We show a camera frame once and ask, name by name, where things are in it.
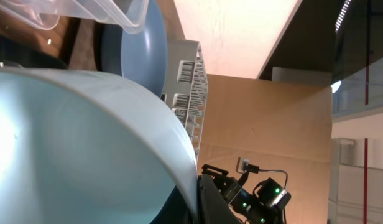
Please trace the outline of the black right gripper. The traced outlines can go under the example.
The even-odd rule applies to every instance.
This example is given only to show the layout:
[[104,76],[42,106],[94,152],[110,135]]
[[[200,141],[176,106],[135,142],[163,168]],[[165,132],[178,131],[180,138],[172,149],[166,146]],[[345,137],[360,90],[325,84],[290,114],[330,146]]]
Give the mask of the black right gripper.
[[202,166],[202,173],[209,175],[218,188],[224,201],[236,213],[244,216],[249,223],[286,223],[285,206],[291,194],[274,179],[268,178],[256,184],[249,193],[243,188],[249,173],[241,174],[239,179],[230,177],[229,172],[208,164]]

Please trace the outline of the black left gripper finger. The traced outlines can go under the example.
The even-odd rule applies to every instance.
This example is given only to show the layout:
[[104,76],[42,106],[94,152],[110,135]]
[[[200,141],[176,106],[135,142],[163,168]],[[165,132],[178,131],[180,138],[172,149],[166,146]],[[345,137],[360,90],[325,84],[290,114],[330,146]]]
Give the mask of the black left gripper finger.
[[201,224],[241,224],[228,207],[211,177],[198,178],[198,218]]

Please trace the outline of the light blue bowl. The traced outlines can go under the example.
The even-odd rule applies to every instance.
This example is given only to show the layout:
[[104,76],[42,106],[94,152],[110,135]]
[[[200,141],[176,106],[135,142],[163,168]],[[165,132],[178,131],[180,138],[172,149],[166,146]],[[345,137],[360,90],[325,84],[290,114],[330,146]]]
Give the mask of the light blue bowl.
[[103,72],[0,67],[0,223],[150,223],[196,157],[173,111]]

